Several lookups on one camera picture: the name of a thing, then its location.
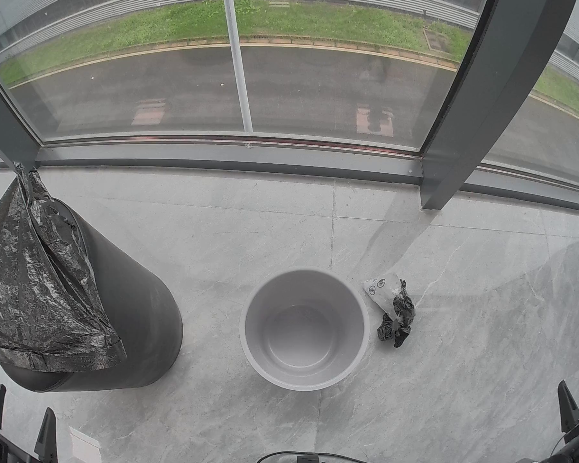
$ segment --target grass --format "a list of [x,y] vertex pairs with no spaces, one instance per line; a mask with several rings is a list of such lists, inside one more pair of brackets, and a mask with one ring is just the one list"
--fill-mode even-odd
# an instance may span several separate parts
[[[268,0],[234,0],[241,35],[309,36],[325,40],[370,42],[428,52],[422,32],[427,27],[448,40],[448,58],[460,62],[471,33],[442,22],[373,7],[325,2],[289,2],[270,6]],[[2,80],[12,85],[45,70],[91,56],[111,54],[130,46],[190,38],[227,36],[223,1],[207,0],[136,12],[48,41],[0,65]],[[547,67],[535,89],[579,112],[579,84]]]

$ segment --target cylindrical stool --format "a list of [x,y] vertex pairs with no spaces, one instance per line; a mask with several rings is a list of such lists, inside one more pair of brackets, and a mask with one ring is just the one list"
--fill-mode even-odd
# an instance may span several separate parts
[[182,318],[171,292],[75,211],[60,205],[62,216],[79,230],[100,300],[127,359],[90,372],[37,372],[0,365],[13,381],[37,392],[115,390],[155,382],[172,366],[182,345]]

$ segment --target marble tile floor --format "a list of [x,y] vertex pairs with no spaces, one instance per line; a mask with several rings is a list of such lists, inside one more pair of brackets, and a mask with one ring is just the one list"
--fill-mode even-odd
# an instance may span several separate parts
[[[421,211],[414,186],[160,168],[44,168],[41,177],[167,284],[185,324],[176,364],[137,390],[7,386],[4,431],[33,449],[46,406],[100,443],[103,462],[255,462],[294,449],[371,463],[545,458],[560,436],[557,383],[579,403],[579,212],[458,194]],[[13,175],[0,171],[0,196]],[[394,270],[417,305],[412,334],[349,377],[297,393],[244,358],[249,292],[290,266],[357,288]],[[273,458],[289,462],[289,458]]]

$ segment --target black plastic bag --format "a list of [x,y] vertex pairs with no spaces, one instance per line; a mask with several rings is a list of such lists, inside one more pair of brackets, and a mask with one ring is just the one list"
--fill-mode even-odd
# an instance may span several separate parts
[[36,169],[17,164],[16,175],[0,200],[0,362],[42,372],[121,363],[77,227]]
[[400,280],[401,290],[395,295],[393,300],[394,319],[385,313],[382,317],[380,327],[377,328],[377,337],[380,341],[394,338],[394,347],[399,348],[410,333],[410,324],[414,321],[416,310],[412,299],[406,291],[406,282]]

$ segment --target asphalt pavement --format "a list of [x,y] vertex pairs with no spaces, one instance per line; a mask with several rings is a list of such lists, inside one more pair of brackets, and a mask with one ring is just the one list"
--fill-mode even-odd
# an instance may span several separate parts
[[[242,48],[257,132],[417,150],[454,72],[341,50]],[[133,130],[241,131],[230,49],[172,50],[12,89],[46,140]],[[579,120],[528,98],[488,160],[579,181]]]

